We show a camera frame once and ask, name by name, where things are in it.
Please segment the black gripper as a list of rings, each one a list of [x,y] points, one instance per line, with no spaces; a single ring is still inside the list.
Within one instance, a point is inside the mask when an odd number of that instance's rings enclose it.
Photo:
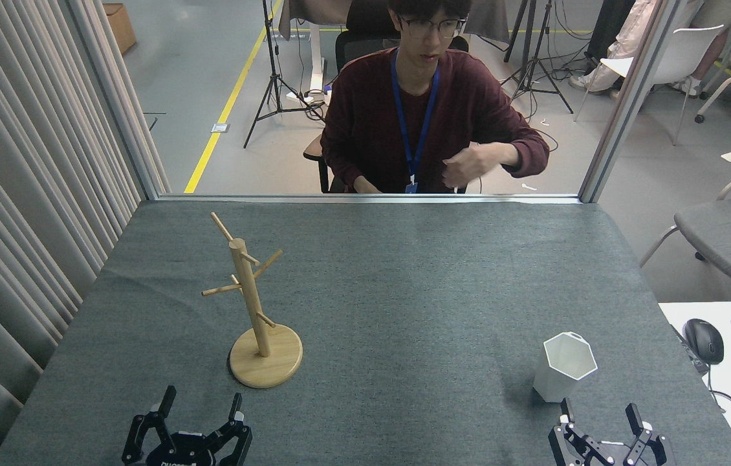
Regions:
[[[233,452],[217,465],[243,465],[252,442],[252,430],[244,423],[244,415],[239,410],[241,393],[235,393],[228,421],[214,430],[210,439],[201,433],[168,433],[165,419],[176,394],[175,386],[169,386],[157,407],[147,415],[134,416],[122,454],[123,464],[134,464],[143,458],[144,437],[155,428],[160,443],[147,455],[147,465],[215,465],[215,454],[233,439],[236,440]]]
[[[641,457],[646,449],[655,455],[655,465],[674,465],[670,440],[643,421],[635,403],[629,403],[625,409],[635,436],[631,446],[610,441],[591,442],[587,434],[574,426],[569,398],[564,397],[560,406],[560,422],[548,434],[556,465],[644,465]]]

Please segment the person's left hand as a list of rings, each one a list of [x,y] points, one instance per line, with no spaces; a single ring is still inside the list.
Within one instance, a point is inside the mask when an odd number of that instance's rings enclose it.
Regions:
[[[466,188],[475,178],[481,178],[501,167],[507,155],[505,144],[476,144],[472,142],[456,155],[443,160],[442,181],[447,188]]]

